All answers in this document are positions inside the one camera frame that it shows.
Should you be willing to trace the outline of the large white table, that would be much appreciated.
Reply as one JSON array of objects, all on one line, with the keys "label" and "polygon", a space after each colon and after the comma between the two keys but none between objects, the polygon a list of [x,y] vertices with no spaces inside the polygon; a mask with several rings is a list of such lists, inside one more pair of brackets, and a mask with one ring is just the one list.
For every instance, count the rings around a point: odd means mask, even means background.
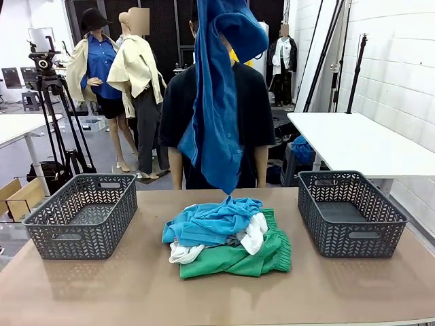
[{"label": "large white table", "polygon": [[395,179],[435,178],[435,153],[359,113],[288,113],[315,151],[313,170],[355,170],[389,195]]}]

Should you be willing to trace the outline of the upright black light stand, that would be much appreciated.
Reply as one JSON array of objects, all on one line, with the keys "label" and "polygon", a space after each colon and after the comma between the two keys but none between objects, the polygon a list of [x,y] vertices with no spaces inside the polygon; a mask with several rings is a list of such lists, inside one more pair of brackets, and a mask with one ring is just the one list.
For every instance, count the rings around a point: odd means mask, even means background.
[{"label": "upright black light stand", "polygon": [[356,60],[356,65],[355,65],[355,71],[354,71],[354,76],[353,76],[353,82],[351,85],[351,90],[350,90],[350,94],[349,94],[349,100],[347,103],[347,109],[346,109],[346,114],[351,114],[351,110],[353,107],[353,101],[354,101],[354,97],[355,97],[355,91],[357,88],[357,84],[358,84],[358,77],[361,71],[361,63],[362,63],[362,59],[363,59],[363,55],[364,55],[364,50],[367,44],[367,34],[363,33],[361,34],[361,42],[360,42],[360,47],[359,47],[359,51],[358,51],[358,56],[357,56],[357,60]]}]

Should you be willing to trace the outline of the blue cloth bundle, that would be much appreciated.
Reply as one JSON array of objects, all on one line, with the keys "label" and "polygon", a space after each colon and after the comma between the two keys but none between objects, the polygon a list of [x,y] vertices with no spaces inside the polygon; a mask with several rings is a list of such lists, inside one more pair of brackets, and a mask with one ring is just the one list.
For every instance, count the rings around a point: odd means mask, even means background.
[{"label": "blue cloth bundle", "polygon": [[291,150],[294,157],[304,165],[311,164],[312,161],[312,148],[308,141],[302,136],[296,137],[291,144]]}]

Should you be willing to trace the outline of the white tower air conditioner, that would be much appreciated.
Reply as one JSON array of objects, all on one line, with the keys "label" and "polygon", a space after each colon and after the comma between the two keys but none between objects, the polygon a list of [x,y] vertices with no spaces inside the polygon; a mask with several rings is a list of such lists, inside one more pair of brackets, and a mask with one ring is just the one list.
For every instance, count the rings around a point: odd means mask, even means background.
[{"label": "white tower air conditioner", "polygon": [[[267,25],[267,23],[265,23],[264,21],[259,22],[259,24],[266,33],[266,35],[268,35],[269,25]],[[263,79],[266,79],[267,52],[268,48],[266,48],[265,51],[253,58],[253,68],[262,74]]]}]

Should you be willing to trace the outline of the black crate stool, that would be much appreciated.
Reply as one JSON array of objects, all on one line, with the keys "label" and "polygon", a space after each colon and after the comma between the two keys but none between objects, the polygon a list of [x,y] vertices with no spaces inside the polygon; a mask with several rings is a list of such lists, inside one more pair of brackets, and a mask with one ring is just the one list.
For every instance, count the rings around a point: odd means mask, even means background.
[{"label": "black crate stool", "polygon": [[297,187],[298,173],[313,170],[316,153],[311,151],[311,158],[308,164],[302,163],[292,151],[292,144],[288,143],[285,148],[285,155],[281,165],[280,182],[283,187]]}]

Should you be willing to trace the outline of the black brimmed hat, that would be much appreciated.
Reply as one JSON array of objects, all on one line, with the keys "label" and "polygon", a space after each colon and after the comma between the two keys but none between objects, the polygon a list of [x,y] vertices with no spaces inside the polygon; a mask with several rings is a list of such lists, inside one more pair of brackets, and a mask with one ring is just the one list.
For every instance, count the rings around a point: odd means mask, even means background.
[{"label": "black brimmed hat", "polygon": [[109,24],[111,24],[111,21],[104,17],[97,8],[91,7],[83,11],[80,29],[84,33],[89,33]]}]

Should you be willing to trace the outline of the light blue top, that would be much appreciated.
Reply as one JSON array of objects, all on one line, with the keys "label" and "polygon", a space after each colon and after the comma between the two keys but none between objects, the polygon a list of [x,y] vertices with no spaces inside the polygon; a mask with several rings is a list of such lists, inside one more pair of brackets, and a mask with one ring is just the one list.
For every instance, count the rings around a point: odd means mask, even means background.
[{"label": "light blue top", "polygon": [[222,245],[229,236],[243,231],[262,201],[228,196],[221,203],[194,204],[164,225],[162,242],[178,242],[184,247]]}]

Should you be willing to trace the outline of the white top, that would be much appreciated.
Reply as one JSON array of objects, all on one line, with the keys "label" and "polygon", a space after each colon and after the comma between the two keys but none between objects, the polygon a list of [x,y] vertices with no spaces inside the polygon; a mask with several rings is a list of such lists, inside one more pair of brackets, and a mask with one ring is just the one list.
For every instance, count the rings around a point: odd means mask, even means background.
[{"label": "white top", "polygon": [[[251,216],[248,226],[237,234],[229,235],[226,238],[224,246],[235,247],[242,245],[243,248],[250,254],[255,255],[264,243],[263,236],[268,231],[266,217],[263,212],[259,212]],[[200,244],[193,247],[185,247],[180,245],[177,240],[170,244],[171,253],[169,262],[171,264],[186,265],[192,263],[201,253],[203,249],[218,247],[219,245],[204,245]]]}]

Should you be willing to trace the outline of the person in black t-shirt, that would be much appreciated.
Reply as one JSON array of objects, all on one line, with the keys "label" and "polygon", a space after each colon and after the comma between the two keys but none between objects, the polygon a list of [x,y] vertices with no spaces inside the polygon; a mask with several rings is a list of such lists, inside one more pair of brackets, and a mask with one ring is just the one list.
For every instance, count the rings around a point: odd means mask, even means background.
[{"label": "person in black t-shirt", "polygon": [[[256,188],[256,147],[275,144],[275,129],[263,76],[255,69],[231,60],[236,81],[240,142],[244,147],[238,188]],[[191,66],[175,76],[167,86],[162,104],[159,142],[176,148],[193,115],[196,73]],[[201,169],[183,156],[183,189],[212,189]]]}]

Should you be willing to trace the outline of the whiteboard panel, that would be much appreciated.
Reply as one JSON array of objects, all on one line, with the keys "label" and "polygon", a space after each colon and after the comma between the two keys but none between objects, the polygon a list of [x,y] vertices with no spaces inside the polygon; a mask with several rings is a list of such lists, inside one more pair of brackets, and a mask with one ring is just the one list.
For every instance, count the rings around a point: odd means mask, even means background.
[{"label": "whiteboard panel", "polygon": [[54,33],[52,27],[29,28],[29,38],[35,45],[36,52],[48,52],[54,44]]}]

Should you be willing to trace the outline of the figure in black white jacket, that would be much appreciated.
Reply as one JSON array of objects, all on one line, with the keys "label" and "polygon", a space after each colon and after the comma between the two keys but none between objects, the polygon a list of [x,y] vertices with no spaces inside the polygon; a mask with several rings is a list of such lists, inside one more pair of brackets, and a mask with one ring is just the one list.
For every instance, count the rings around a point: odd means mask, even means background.
[{"label": "figure in black white jacket", "polygon": [[272,67],[269,91],[276,106],[292,104],[292,75],[297,71],[297,46],[290,37],[289,24],[282,23],[279,37],[268,50],[268,64]]}]

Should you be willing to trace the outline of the mannequin with yellow jacket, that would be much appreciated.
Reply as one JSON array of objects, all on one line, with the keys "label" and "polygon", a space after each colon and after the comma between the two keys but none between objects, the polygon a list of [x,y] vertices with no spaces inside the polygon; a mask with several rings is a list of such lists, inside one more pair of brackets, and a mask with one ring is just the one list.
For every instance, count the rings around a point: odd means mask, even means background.
[{"label": "mannequin with yellow jacket", "polygon": [[[234,51],[233,49],[231,49],[231,51],[229,52],[229,55],[230,55],[230,59],[231,59],[231,60],[233,60],[233,61],[235,61],[235,62],[239,62],[239,59],[238,59],[238,57],[237,57],[237,55],[236,55],[236,53],[235,53],[235,51]],[[253,65],[254,65],[254,60],[253,60],[253,59],[248,60],[248,61],[244,62],[243,64],[244,64],[244,65],[247,65],[247,66],[249,66],[249,67],[253,67]]]}]

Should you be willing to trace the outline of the dark blue button shirt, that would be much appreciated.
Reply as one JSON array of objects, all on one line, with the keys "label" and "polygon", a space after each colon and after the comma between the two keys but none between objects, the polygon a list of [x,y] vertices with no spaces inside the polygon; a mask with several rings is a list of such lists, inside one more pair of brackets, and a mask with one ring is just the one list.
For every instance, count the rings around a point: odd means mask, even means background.
[{"label": "dark blue button shirt", "polygon": [[239,64],[265,51],[268,37],[245,0],[196,0],[196,98],[177,146],[213,187],[231,194],[241,175],[234,51]]}]

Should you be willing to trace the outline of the mannequin with cream shirt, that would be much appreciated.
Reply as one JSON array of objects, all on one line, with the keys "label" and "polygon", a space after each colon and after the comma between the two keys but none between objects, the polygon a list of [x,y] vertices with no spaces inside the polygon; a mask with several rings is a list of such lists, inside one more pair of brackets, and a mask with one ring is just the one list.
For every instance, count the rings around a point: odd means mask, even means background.
[{"label": "mannequin with cream shirt", "polygon": [[126,117],[137,120],[138,171],[140,179],[157,179],[153,171],[153,149],[161,170],[169,167],[167,149],[157,142],[163,95],[166,86],[145,36],[150,34],[150,10],[132,7],[118,17],[123,40],[111,65],[107,83],[122,92]]}]

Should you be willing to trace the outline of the green elastic-waist shorts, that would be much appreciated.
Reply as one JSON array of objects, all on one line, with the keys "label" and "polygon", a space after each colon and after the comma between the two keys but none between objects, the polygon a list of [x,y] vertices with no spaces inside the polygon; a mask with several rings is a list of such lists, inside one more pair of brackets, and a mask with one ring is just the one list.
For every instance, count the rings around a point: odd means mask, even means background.
[{"label": "green elastic-waist shorts", "polygon": [[279,229],[273,209],[262,209],[268,231],[255,255],[242,245],[218,246],[203,249],[191,263],[179,267],[182,279],[226,272],[239,276],[259,277],[272,271],[289,272],[292,267],[292,247],[287,234]]}]

